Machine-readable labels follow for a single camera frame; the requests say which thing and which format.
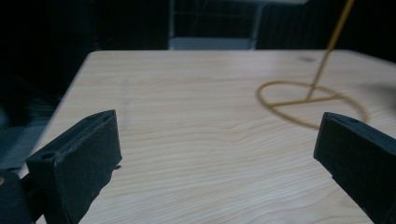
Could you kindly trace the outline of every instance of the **dark background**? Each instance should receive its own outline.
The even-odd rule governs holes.
[[[310,0],[303,6],[265,7],[257,49],[325,49],[344,3]],[[94,50],[168,48],[168,1],[0,4],[0,103],[11,126],[29,122],[31,98],[55,108]],[[176,35],[246,37],[254,8],[251,3],[177,0]],[[396,62],[395,9],[394,0],[357,0],[336,48]]]

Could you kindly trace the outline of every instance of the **wood grain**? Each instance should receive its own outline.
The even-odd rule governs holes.
[[[311,82],[322,54],[95,52],[37,148],[116,109],[121,168],[82,223],[370,223],[313,159],[318,131],[276,117],[255,97],[263,82]],[[372,126],[396,136],[395,64],[337,50],[319,84],[358,100]],[[343,113],[296,108],[307,119],[334,110]]]

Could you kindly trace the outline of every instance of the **yellow circular base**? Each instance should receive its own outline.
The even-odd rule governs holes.
[[[310,83],[304,83],[304,82],[296,82],[296,81],[284,81],[284,80],[278,80],[278,81],[271,81],[262,84],[258,89],[257,89],[257,97],[259,98],[260,102],[270,109],[272,112],[275,114],[279,115],[280,117],[284,119],[288,119],[294,123],[304,125],[305,127],[310,127],[314,129],[319,128],[319,124],[316,123],[311,123],[304,121],[302,119],[295,118],[294,116],[284,113],[280,111],[278,108],[284,105],[303,105],[303,104],[311,104],[311,103],[317,103],[317,102],[324,102],[324,101],[333,101],[333,100],[339,100],[342,101],[348,105],[350,105],[352,108],[354,108],[358,114],[361,116],[360,120],[363,122],[367,122],[369,117],[367,112],[364,110],[364,108],[358,104],[358,102],[354,101],[353,99],[337,92],[333,91],[329,88],[321,87],[321,86],[316,86],[314,91],[321,91],[323,93],[328,94],[329,96],[326,97],[311,97],[309,99],[303,99],[303,100],[294,100],[294,101],[287,101],[287,102],[279,102],[279,103],[269,103],[265,97],[262,94],[262,90],[268,86],[273,86],[273,85],[292,85],[292,86],[299,86],[303,88],[307,88],[307,92],[312,88]]]

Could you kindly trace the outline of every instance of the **yellow rod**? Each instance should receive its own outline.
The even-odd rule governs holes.
[[[323,59],[320,63],[320,66],[318,68],[318,71],[315,75],[314,81],[311,84],[311,89],[309,90],[309,93],[306,95],[306,100],[311,99],[312,94],[314,93],[314,90],[316,86],[318,85],[318,82],[320,80],[320,77],[322,75],[323,69],[329,59],[330,53],[335,47],[335,44],[337,43],[338,37],[341,34],[341,31],[343,30],[344,24],[347,20],[347,16],[349,15],[350,9],[352,9],[353,3],[355,0],[347,0],[346,4],[344,6],[343,12],[340,16],[340,19],[337,22],[337,25],[335,26],[334,31],[332,32],[332,38],[330,39],[329,45],[327,46],[327,50],[323,56]]]
[[[299,105],[299,104],[317,103],[317,102],[322,102],[322,101],[339,100],[339,99],[343,99],[343,96],[341,94],[337,94],[337,95],[330,96],[330,97],[319,97],[319,98],[308,99],[308,100],[295,100],[295,101],[273,103],[273,104],[268,104],[268,106],[276,107],[276,106],[282,106],[282,105]]]

